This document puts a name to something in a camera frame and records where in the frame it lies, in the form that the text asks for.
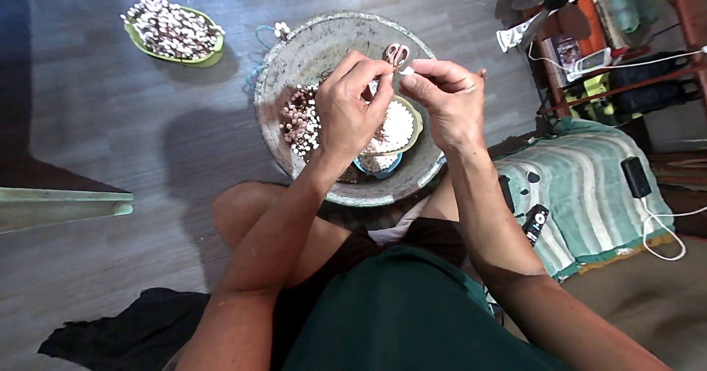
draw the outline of dark green shirt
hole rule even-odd
[[[491,315],[482,287],[442,258],[386,250],[324,290],[287,371],[565,370]]]

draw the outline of knee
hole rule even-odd
[[[230,247],[240,243],[284,187],[247,181],[227,188],[211,205],[214,226]]]
[[[269,201],[270,195],[267,193],[267,186],[269,185],[258,181],[246,181],[231,186],[216,197],[214,203],[211,204],[211,212],[214,215],[218,213],[233,215],[238,211],[247,210]]]

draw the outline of green plastic tray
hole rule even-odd
[[[210,17],[208,17],[207,14],[202,13],[200,11],[194,10],[189,7],[181,7],[184,11],[188,11],[190,13],[195,13],[197,15],[201,15],[204,17],[204,19],[207,20],[208,23],[212,25],[216,25],[213,20],[211,20]],[[130,22],[134,22],[135,18],[129,18]],[[191,68],[207,68],[209,66],[213,66],[218,62],[222,55],[224,54],[224,36],[222,34],[217,34],[217,43],[214,45],[214,50],[209,53],[207,56],[204,58],[200,59],[176,59],[176,58],[171,58],[169,56],[162,56],[158,55],[148,49],[145,48],[145,45],[142,43],[142,40],[140,39],[140,35],[137,33],[137,30],[132,26],[132,24],[124,24],[123,27],[125,28],[125,31],[128,32],[128,35],[130,36],[130,40],[133,41],[133,44],[135,44],[136,47],[138,47],[140,50],[148,54],[149,56],[154,56],[157,59],[162,59],[162,60],[167,60],[168,62],[172,63],[178,63],[180,65],[184,66],[189,66]]]

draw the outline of green oval dish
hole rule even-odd
[[[410,104],[410,102],[408,102],[407,99],[405,99],[404,97],[395,95],[393,97],[393,100],[402,103],[402,105],[405,106],[408,112],[412,114],[412,136],[410,137],[410,141],[401,149],[393,150],[392,152],[369,153],[367,155],[361,153],[360,155],[369,157],[392,156],[409,150],[417,141],[417,138],[420,136],[420,132],[422,132],[422,115],[417,110],[415,110],[415,108]]]
[[[181,7],[184,11],[188,11],[190,13],[195,13],[197,15],[201,15],[204,17],[204,19],[207,20],[209,24],[216,25],[213,20],[211,20],[210,17],[208,17],[207,14],[194,10],[189,7]],[[212,66],[218,62],[222,55],[224,54],[224,36],[222,34],[217,34],[217,43],[214,45],[214,50],[209,53],[207,56],[204,58],[199,58],[199,59],[176,59],[176,58],[171,58],[169,56],[162,56],[158,55],[148,49],[145,48],[145,45],[143,44],[142,40],[140,39],[140,35],[137,33],[137,30],[132,26],[132,24],[123,24],[123,28],[125,29],[126,32],[128,32],[128,35],[130,36],[130,40],[133,41],[133,44],[135,44],[136,47],[138,47],[140,50],[148,54],[149,56],[154,56],[157,59],[162,59],[162,60],[167,60],[168,62],[173,62],[173,63],[179,63],[184,66],[189,66],[192,68],[207,68],[209,66]]]

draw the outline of white cable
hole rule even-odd
[[[535,42],[535,41],[531,41],[531,42],[530,42],[530,46],[528,47],[528,58],[533,59],[533,60],[547,60],[548,62],[552,63],[553,65],[557,66],[558,68],[560,68],[560,69],[562,69],[562,70],[565,70],[566,72],[571,72],[571,71],[572,71],[572,69],[568,69],[568,68],[566,68],[566,67],[564,67],[564,66],[560,66],[559,63],[555,62],[554,60],[550,60],[550,59],[548,59],[548,58],[543,58],[543,57],[540,57],[540,58],[533,58],[533,57],[530,55],[530,53],[532,52],[532,45],[533,45],[534,42]]]
[[[678,259],[683,258],[685,256],[685,253],[687,252],[687,249],[685,248],[685,243],[682,242],[682,240],[680,240],[679,237],[677,237],[677,234],[674,231],[668,229],[667,226],[665,226],[665,224],[663,222],[661,222],[660,219],[658,219],[658,218],[659,217],[671,217],[671,216],[672,217],[690,216],[690,215],[694,215],[694,214],[698,214],[698,213],[707,211],[707,207],[700,208],[699,210],[691,212],[691,213],[676,214],[676,215],[672,215],[672,214],[658,214],[658,215],[656,215],[656,214],[650,212],[650,210],[648,209],[648,202],[646,201],[645,197],[641,198],[641,204],[643,204],[643,207],[646,209],[646,212],[650,215],[648,218],[643,220],[643,226],[641,227],[641,234],[643,235],[643,246],[646,249],[648,249],[648,252],[650,252],[651,254],[657,256],[658,258],[665,259],[666,261],[677,261]],[[659,253],[650,249],[650,247],[648,246],[648,240],[646,239],[646,223],[648,223],[651,219],[655,219],[655,222],[658,222],[658,224],[660,226],[662,226],[663,229],[667,230],[670,234],[672,234],[672,236],[675,237],[675,239],[677,240],[677,244],[680,244],[681,251],[677,257],[666,258],[663,255],[660,255]]]
[[[681,55],[668,56],[667,58],[658,59],[658,60],[649,60],[648,62],[634,63],[634,64],[632,64],[632,65],[607,66],[605,69],[632,68],[632,67],[635,67],[635,66],[644,66],[644,65],[649,65],[649,64],[651,64],[651,63],[662,62],[663,60],[669,60],[669,59],[675,59],[675,58],[682,58],[683,56],[690,56],[690,55],[694,55],[694,54],[696,54],[696,53],[702,53],[702,50],[696,50],[696,51],[694,51],[694,52],[683,53],[683,54],[681,54]]]
[[[557,66],[558,68],[565,70],[566,72],[572,72],[574,70],[570,68],[566,68],[564,66],[560,66],[559,63],[555,62],[554,60],[548,59],[548,58],[533,58],[530,53],[532,52],[532,45],[533,42],[530,43],[530,46],[528,47],[528,58],[533,59],[533,60],[547,60],[548,62],[552,63],[553,65]],[[675,59],[675,58],[682,58],[683,56],[690,56],[690,55],[695,55],[696,53],[702,53],[704,50],[696,50],[694,52],[688,52],[688,53],[683,53],[680,55],[673,55],[673,56],[668,56],[667,58],[663,59],[658,59],[658,60],[649,60],[648,62],[642,62],[642,63],[634,63],[632,65],[617,65],[617,66],[606,66],[604,67],[605,69],[619,69],[619,68],[632,68],[635,66],[644,66],[644,65],[649,65],[651,63],[657,63],[657,62],[662,62],[663,60],[669,60],[669,59]]]

